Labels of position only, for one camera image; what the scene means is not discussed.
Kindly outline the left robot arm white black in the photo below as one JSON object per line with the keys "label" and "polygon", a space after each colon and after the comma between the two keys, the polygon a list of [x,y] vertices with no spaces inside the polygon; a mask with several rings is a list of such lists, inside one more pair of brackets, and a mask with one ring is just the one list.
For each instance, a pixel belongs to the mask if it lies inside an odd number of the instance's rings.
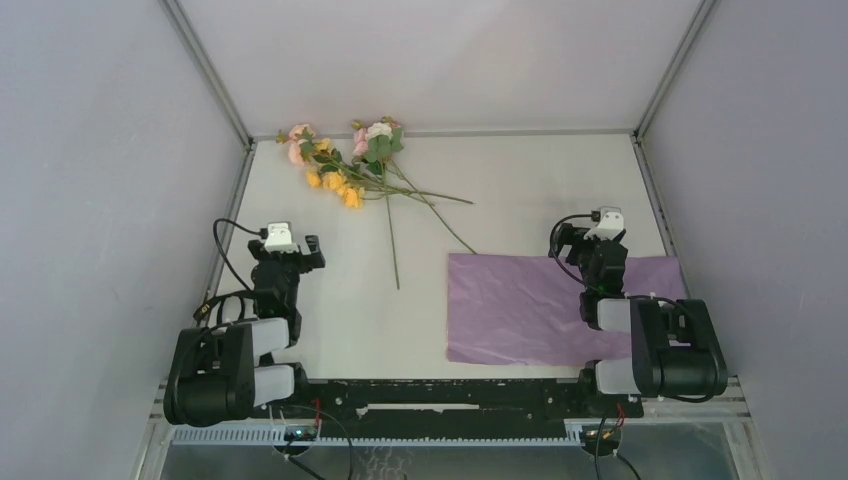
{"label": "left robot arm white black", "polygon": [[178,335],[163,409],[172,425],[204,428],[243,420],[258,406],[274,404],[290,417],[311,407],[311,388],[294,364],[267,360],[297,344],[302,315],[297,308],[300,278],[326,265],[316,235],[297,244],[251,240],[256,260],[252,288],[217,295],[194,313],[194,328]]}

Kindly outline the white pink rose stem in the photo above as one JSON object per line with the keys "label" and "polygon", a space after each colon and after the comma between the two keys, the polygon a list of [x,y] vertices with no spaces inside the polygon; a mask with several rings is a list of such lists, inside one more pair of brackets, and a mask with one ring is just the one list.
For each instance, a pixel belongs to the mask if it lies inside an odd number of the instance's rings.
{"label": "white pink rose stem", "polygon": [[352,126],[355,129],[354,149],[348,176],[353,184],[362,187],[371,198],[384,200],[387,213],[390,213],[391,209],[389,201],[394,197],[425,205],[462,247],[469,253],[476,254],[477,251],[460,237],[436,208],[439,200],[463,205],[473,205],[474,202],[456,196],[421,190],[414,185],[394,159],[405,148],[403,127],[388,116],[369,126],[359,121],[353,122]]}

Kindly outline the pink purple wrapping paper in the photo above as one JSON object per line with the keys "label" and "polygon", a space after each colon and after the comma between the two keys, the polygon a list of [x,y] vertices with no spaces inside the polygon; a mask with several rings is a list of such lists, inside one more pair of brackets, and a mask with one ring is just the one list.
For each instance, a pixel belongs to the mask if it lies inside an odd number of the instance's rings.
{"label": "pink purple wrapping paper", "polygon": [[544,256],[452,253],[447,351],[451,362],[572,367],[626,357],[626,333],[590,328],[583,287]]}

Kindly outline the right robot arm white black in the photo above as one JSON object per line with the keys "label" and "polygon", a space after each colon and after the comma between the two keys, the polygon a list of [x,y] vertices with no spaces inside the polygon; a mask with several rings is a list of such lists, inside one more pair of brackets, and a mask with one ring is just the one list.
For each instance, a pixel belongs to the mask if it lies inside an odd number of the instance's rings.
{"label": "right robot arm white black", "polygon": [[728,386],[728,370],[704,301],[624,291],[623,230],[599,235],[566,217],[549,234],[548,255],[583,286],[581,320],[591,329],[624,333],[629,356],[592,360],[580,373],[579,406],[605,415],[618,397],[704,403]]}

